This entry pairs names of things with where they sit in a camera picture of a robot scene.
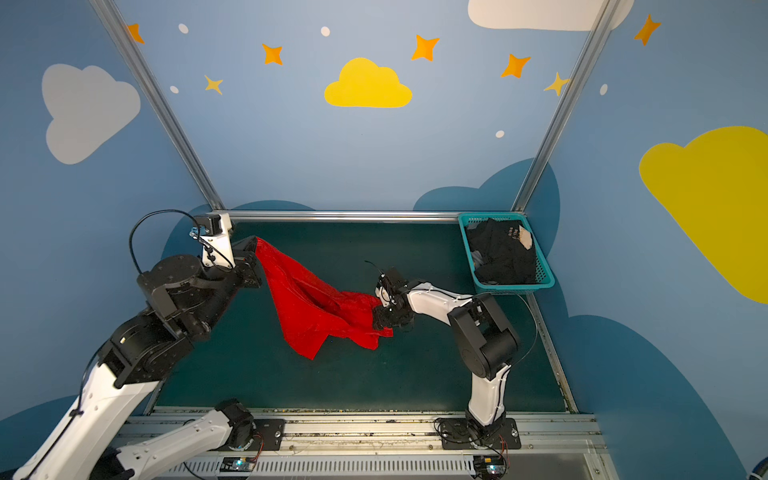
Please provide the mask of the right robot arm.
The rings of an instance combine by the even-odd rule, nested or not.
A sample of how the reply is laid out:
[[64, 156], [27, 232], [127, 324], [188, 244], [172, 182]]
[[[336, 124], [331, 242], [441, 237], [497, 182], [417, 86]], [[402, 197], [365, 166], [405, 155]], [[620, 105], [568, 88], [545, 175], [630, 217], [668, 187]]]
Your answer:
[[407, 281], [396, 269], [378, 277], [374, 328], [411, 323], [425, 315], [451, 328], [458, 353], [472, 374], [466, 410], [466, 434], [444, 433], [449, 442], [479, 441], [500, 429], [506, 418], [504, 396], [514, 357], [521, 348], [518, 333], [494, 297], [450, 292], [426, 281]]

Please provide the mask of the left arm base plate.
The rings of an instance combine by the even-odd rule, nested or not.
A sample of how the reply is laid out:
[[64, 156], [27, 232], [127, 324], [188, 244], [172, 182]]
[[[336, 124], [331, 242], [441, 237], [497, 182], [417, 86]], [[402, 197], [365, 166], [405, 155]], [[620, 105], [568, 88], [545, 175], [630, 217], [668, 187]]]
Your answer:
[[240, 422], [232, 428], [228, 438], [217, 451], [278, 451], [281, 448], [285, 426], [286, 421], [282, 418], [256, 418]]

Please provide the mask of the red t-shirt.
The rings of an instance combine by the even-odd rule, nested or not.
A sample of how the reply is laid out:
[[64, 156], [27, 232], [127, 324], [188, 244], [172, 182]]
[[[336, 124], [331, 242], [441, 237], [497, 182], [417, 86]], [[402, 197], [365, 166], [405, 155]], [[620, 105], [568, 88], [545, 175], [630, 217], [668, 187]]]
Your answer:
[[374, 328], [374, 309], [381, 301], [372, 295], [338, 291], [296, 260], [265, 240], [256, 240], [255, 255], [266, 276], [284, 339], [300, 356], [316, 358], [330, 337], [348, 339], [375, 350], [392, 329]]

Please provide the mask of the aluminium corner post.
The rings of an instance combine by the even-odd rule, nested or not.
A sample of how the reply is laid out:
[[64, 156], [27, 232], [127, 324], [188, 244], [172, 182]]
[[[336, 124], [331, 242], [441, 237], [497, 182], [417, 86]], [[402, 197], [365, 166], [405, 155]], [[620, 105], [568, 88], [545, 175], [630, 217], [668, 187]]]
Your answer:
[[612, 23], [618, 16], [621, 4], [622, 1], [619, 0], [604, 1], [598, 10], [592, 29], [589, 31], [571, 72], [571, 81], [566, 85], [565, 92], [560, 96], [542, 143], [515, 197], [511, 207], [513, 212], [524, 213], [526, 211], [579, 97], [611, 34]]
[[222, 198], [142, 55], [139, 44], [131, 36], [116, 3], [90, 0], [89, 4], [117, 47], [207, 204], [213, 210], [225, 210]]

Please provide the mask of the front aluminium rail frame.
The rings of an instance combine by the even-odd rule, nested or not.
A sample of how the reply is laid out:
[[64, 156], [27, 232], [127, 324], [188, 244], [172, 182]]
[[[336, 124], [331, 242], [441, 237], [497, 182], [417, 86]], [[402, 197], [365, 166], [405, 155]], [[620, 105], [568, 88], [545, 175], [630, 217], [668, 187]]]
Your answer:
[[[474, 456], [502, 456], [503, 479], [615, 479], [596, 419], [569, 413], [513, 412], [519, 450], [445, 450], [433, 422], [458, 412], [256, 410], [286, 421], [278, 451], [208, 451], [173, 461], [163, 479], [472, 479]], [[219, 473], [225, 457], [255, 457], [250, 474]]]

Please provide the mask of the teal plastic basket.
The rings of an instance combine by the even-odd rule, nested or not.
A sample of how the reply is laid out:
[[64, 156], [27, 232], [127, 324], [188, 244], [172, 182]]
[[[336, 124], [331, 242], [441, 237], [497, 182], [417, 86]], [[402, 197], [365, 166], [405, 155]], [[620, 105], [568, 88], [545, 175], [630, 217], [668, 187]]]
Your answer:
[[[496, 219], [496, 220], [519, 220], [531, 232], [533, 236], [534, 246], [537, 253], [535, 284], [509, 285], [509, 286], [486, 285], [486, 284], [481, 284], [479, 280], [476, 278], [473, 262], [470, 257], [470, 249], [469, 249], [467, 237], [465, 234], [465, 229], [471, 224], [478, 223], [478, 222], [487, 220], [489, 218]], [[466, 257], [468, 259], [470, 274], [477, 292], [479, 293], [488, 292], [496, 295], [517, 295], [517, 294], [524, 294], [528, 292], [534, 292], [541, 289], [547, 289], [554, 285], [555, 283], [554, 275], [552, 274], [551, 269], [547, 264], [543, 250], [541, 249], [538, 241], [535, 238], [535, 235], [533, 234], [533, 229], [524, 215], [516, 212], [462, 213], [459, 216], [458, 222], [459, 222], [459, 228], [462, 236], [462, 241], [464, 244]]]

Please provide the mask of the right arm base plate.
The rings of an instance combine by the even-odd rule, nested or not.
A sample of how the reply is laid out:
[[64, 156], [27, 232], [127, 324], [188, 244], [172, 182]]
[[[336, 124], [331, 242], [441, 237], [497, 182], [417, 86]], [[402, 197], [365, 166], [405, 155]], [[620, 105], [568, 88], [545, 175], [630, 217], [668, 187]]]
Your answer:
[[482, 426], [468, 418], [438, 418], [433, 427], [445, 450], [522, 448], [520, 432], [512, 418], [501, 418], [489, 426]]

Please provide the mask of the left green circuit board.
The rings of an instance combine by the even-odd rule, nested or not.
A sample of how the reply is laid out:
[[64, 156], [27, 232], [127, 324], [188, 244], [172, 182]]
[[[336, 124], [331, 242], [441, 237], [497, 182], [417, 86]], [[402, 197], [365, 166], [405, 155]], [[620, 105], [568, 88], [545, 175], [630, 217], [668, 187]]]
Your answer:
[[250, 474], [254, 471], [256, 463], [255, 457], [225, 457], [221, 462], [219, 473]]

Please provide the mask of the right green circuit board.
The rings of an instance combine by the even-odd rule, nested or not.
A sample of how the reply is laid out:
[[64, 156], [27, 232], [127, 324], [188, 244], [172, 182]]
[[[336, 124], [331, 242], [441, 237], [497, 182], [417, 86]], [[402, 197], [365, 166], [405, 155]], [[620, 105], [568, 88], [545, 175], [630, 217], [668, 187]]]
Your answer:
[[473, 479], [497, 480], [507, 473], [507, 463], [502, 456], [474, 456], [472, 467]]

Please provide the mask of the right side aluminium rail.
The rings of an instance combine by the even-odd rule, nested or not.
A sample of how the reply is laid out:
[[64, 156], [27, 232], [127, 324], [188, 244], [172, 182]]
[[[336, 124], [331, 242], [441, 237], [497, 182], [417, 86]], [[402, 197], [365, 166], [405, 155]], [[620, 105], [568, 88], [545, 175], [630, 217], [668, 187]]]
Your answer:
[[578, 414], [579, 408], [573, 396], [568, 379], [563, 370], [562, 363], [557, 354], [556, 348], [552, 341], [550, 332], [547, 328], [547, 325], [543, 317], [543, 314], [541, 312], [538, 301], [533, 293], [527, 293], [525, 298], [528, 305], [530, 306], [532, 317], [536, 324], [538, 335], [541, 338], [544, 351], [548, 358], [550, 367], [553, 371], [555, 380], [557, 382], [558, 388], [563, 398], [564, 405], [569, 413]]

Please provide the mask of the green circuit board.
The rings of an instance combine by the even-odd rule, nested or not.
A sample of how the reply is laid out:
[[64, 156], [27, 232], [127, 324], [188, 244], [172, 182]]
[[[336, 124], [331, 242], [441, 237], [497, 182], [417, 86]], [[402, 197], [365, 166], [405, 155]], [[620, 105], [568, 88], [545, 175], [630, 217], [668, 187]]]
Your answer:
[[219, 473], [250, 474], [254, 471], [256, 463], [255, 457], [225, 457], [221, 462]]
[[507, 473], [507, 463], [502, 456], [474, 456], [472, 467], [473, 479], [497, 480]]

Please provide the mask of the right aluminium corner post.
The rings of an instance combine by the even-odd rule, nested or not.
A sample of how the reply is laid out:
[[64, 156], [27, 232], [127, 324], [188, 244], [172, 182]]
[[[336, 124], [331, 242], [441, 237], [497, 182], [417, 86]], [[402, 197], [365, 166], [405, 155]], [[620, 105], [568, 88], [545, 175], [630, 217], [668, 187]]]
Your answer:
[[511, 207], [513, 212], [524, 213], [526, 211], [579, 97], [611, 34], [612, 23], [618, 16], [621, 4], [622, 1], [619, 0], [604, 1], [598, 10], [592, 29], [589, 31], [571, 72], [571, 81], [566, 85], [565, 92], [560, 96], [542, 143], [515, 197]]

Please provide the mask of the back aluminium frame bar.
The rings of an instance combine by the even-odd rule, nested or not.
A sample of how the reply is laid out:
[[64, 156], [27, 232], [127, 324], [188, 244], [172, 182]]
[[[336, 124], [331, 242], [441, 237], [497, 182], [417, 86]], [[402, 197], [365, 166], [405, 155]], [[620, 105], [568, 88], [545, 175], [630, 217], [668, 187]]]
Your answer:
[[298, 210], [216, 210], [227, 213], [233, 222], [319, 222], [319, 223], [456, 223], [460, 212], [430, 211], [298, 211]]

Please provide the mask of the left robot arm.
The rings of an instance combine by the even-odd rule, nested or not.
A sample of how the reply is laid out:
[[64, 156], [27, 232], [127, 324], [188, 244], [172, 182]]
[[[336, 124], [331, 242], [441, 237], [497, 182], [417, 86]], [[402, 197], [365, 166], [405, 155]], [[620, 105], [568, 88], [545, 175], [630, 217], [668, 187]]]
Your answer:
[[235, 295], [261, 285], [257, 240], [237, 243], [231, 260], [206, 266], [176, 255], [139, 275], [147, 306], [95, 353], [70, 410], [12, 479], [154, 479], [206, 451], [245, 451], [257, 433], [237, 400], [150, 440], [111, 443], [134, 409], [199, 342], [210, 338]]

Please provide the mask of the black t-shirt in basket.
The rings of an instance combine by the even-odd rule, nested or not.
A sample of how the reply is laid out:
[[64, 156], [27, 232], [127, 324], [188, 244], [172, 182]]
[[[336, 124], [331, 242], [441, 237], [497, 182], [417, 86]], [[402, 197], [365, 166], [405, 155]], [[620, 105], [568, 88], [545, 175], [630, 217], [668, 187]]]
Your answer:
[[465, 229], [476, 278], [486, 285], [536, 283], [537, 253], [519, 220], [487, 220]]

